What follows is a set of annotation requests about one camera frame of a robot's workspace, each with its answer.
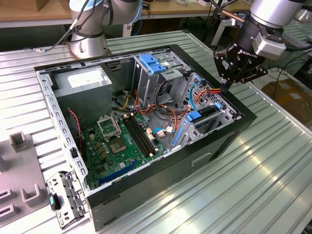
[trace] blue pcie slot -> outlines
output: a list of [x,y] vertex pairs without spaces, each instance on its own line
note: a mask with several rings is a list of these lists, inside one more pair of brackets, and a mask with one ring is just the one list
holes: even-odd
[[104,178],[102,178],[102,179],[99,179],[98,182],[99,182],[100,184],[103,184],[103,183],[108,182],[108,181],[110,181],[110,180],[112,180],[112,179],[115,179],[115,178],[117,178],[118,176],[121,176],[122,174],[125,174],[125,173],[131,171],[131,170],[135,167],[135,165],[136,165],[137,163],[138,163],[138,161],[136,161],[136,162],[132,163],[131,165],[129,165],[129,166],[127,166],[127,167],[121,169],[120,171],[117,171],[117,172],[112,173],[112,174],[110,174],[110,175],[108,175],[108,176],[106,176],[106,177],[104,177]]
[[183,128],[180,127],[179,132],[177,133],[176,138],[175,138],[174,142],[172,143],[173,147],[176,146],[176,142],[177,142],[177,140],[179,140],[179,137],[181,136],[182,131],[183,131]]

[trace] red cable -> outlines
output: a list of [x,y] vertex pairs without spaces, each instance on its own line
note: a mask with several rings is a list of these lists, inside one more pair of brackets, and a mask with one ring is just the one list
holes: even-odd
[[81,129],[80,129],[79,120],[78,120],[76,114],[75,114],[73,111],[71,111],[71,110],[68,110],[68,111],[69,111],[69,113],[71,113],[71,114],[74,116],[74,118],[76,119],[76,122],[77,122],[77,125],[78,125],[78,129],[79,129],[80,151],[82,151],[82,137],[81,137]]

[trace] slotted aluminum workbench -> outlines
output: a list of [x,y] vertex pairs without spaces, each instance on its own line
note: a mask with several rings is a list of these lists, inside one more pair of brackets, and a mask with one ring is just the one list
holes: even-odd
[[[113,53],[178,44],[217,77],[211,51],[182,31],[108,40]],[[33,66],[71,60],[65,46],[46,54],[0,53],[0,140],[31,133],[45,179],[68,170]],[[312,134],[255,89],[233,87],[256,115],[253,125],[211,164],[100,233],[300,233],[312,218]],[[47,206],[0,233],[60,233]],[[93,233],[85,217],[66,233]]]

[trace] ram slot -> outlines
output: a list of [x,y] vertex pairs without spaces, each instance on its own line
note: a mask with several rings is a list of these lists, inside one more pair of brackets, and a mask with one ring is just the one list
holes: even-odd
[[150,153],[154,154],[156,152],[152,143],[133,118],[124,119],[123,123],[145,157],[150,156]]

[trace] blue cable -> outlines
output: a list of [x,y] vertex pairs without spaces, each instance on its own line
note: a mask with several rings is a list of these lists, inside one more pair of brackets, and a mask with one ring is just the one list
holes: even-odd
[[156,128],[156,129],[154,130],[154,134],[156,134],[156,133],[159,132],[160,130],[162,130],[162,128]]
[[138,31],[136,32],[135,36],[141,31],[142,27],[142,17],[140,18],[140,27],[138,28]]
[[196,110],[196,107],[195,107],[195,104],[193,103],[193,98],[192,98],[192,91],[193,91],[193,88],[196,86],[196,85],[199,85],[200,83],[195,83],[191,86],[191,89],[190,89],[190,103],[191,105],[193,106],[193,108]]

